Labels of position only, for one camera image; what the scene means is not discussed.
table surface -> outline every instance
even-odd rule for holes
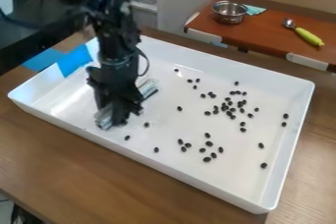
[[[196,50],[316,84],[279,206],[253,215],[24,112],[7,93],[34,73],[0,78],[0,185],[26,210],[57,224],[336,223],[336,77],[281,59],[214,47],[147,30]],[[69,50],[82,37],[58,46]]]
[[[186,28],[220,35],[223,43],[247,47],[260,53],[279,57],[295,53],[336,65],[336,23],[267,10],[257,16],[246,15],[239,25],[227,26],[218,24],[212,19],[211,6],[212,3],[200,11]],[[284,28],[281,25],[284,18],[293,19],[299,28],[304,28],[320,37],[325,46],[321,49],[313,47],[293,30]]]

plastic tray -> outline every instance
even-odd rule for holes
[[[94,59],[97,47],[95,39],[87,44]],[[264,213],[274,209],[314,84],[145,36],[140,49],[150,59],[148,78],[158,80],[160,90],[143,104],[143,114],[131,116],[125,127],[106,132],[96,128],[96,107],[92,89],[85,83],[84,68],[64,78],[54,64],[11,91],[9,97],[36,117],[247,211]],[[231,90],[248,94],[229,95]],[[210,91],[215,98],[200,97]],[[214,105],[221,107],[228,96],[235,103],[245,99],[246,113],[236,112],[235,120],[221,111],[204,115],[204,111],[212,112]],[[183,111],[179,112],[177,106],[182,106]],[[289,119],[283,119],[284,113],[289,114]],[[281,127],[284,121],[287,127]],[[241,122],[247,123],[245,133],[240,131]],[[211,138],[207,139],[205,133],[210,133]],[[192,147],[181,151],[178,139],[190,142]],[[207,140],[214,146],[206,147]],[[219,146],[224,153],[218,153]],[[155,147],[159,147],[158,153],[153,151]],[[199,152],[202,147],[206,147],[206,153]],[[205,163],[203,158],[210,152],[215,152],[217,158]],[[265,169],[260,167],[263,162],[267,163]]]

black bean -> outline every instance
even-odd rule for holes
[[[212,147],[212,146],[213,146],[213,143],[212,143],[212,141],[207,141],[207,142],[205,143],[205,145],[206,145],[206,146],[209,146],[209,147]]]
[[[204,157],[204,158],[203,158],[203,161],[206,162],[206,163],[208,163],[208,162],[211,161],[211,158],[210,158],[210,157]]]
[[[265,169],[265,168],[267,167],[267,163],[262,163],[262,164],[260,165],[260,167],[261,167],[262,169]]]

metal bowl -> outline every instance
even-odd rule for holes
[[[220,24],[240,24],[247,11],[245,6],[227,0],[212,5],[213,19]]]

